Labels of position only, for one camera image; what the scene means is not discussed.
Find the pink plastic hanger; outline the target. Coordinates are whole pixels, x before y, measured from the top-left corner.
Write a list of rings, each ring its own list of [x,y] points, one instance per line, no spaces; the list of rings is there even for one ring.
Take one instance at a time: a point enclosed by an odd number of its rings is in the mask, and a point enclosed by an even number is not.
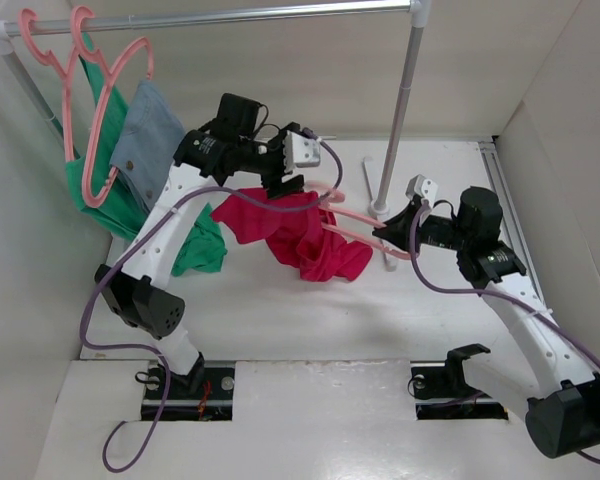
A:
[[[286,213],[301,213],[317,211],[320,228],[326,232],[338,234],[343,238],[366,245],[371,249],[382,252],[386,257],[394,260],[410,260],[411,255],[402,247],[391,247],[387,240],[365,236],[351,229],[341,227],[338,217],[343,217],[370,227],[373,231],[386,227],[385,221],[347,209],[343,206],[346,194],[334,186],[320,181],[305,181],[302,175],[294,177],[289,191],[282,199],[293,198],[303,200],[298,205],[288,205]]]

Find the red t shirt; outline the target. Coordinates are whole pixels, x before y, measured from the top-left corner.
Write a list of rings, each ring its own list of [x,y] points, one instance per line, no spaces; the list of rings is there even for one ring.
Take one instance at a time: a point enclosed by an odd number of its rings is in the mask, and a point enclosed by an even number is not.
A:
[[[318,207],[281,213],[231,195],[211,218],[225,224],[239,244],[264,241],[279,263],[298,269],[309,282],[353,281],[373,256],[370,246],[325,230],[324,224],[336,223],[335,215]]]

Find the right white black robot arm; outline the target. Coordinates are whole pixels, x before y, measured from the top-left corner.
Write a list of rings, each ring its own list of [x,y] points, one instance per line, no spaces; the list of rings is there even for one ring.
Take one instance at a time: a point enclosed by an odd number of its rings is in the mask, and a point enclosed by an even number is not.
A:
[[[489,349],[472,344],[451,350],[442,381],[453,393],[470,388],[496,400],[523,420],[536,448],[555,459],[576,453],[600,465],[588,449],[600,445],[600,359],[561,329],[539,299],[526,267],[500,238],[503,211],[495,192],[472,186],[451,217],[433,214],[427,187],[374,229],[375,237],[409,253],[415,262],[424,245],[452,250],[468,287],[443,288],[414,273],[424,285],[447,295],[476,295],[499,317],[533,376],[518,379],[489,364]]]

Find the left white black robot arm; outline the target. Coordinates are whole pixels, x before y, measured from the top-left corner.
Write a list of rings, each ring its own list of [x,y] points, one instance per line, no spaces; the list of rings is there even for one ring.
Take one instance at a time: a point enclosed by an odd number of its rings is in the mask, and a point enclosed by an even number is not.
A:
[[[124,252],[123,265],[101,266],[96,273],[106,283],[102,295],[109,309],[150,337],[168,362],[168,384],[181,396],[196,394],[204,378],[204,357],[182,323],[185,302],[167,291],[178,253],[205,206],[191,193],[247,172],[260,177],[267,198],[277,199],[302,190],[304,178],[295,169],[320,161],[314,137],[295,122],[268,141],[257,140],[261,107],[238,95],[222,96],[216,117],[178,145],[163,191]]]

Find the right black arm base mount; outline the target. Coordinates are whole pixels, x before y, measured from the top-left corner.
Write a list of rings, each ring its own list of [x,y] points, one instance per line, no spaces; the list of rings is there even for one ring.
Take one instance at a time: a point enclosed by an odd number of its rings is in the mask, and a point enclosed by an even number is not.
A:
[[[508,421],[501,404],[465,381],[463,363],[489,353],[484,345],[469,344],[448,351],[444,360],[411,362],[407,392],[415,401],[416,419]]]

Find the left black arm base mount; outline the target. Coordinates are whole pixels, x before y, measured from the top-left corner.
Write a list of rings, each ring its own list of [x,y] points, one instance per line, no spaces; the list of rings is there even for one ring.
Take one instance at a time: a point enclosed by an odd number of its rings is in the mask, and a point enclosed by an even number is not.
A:
[[[173,374],[162,421],[213,422],[231,421],[235,388],[235,362],[212,361],[205,365],[201,383],[190,392],[183,378]],[[143,421],[153,420],[165,391],[165,371],[151,362],[134,379],[143,386],[140,415]]]

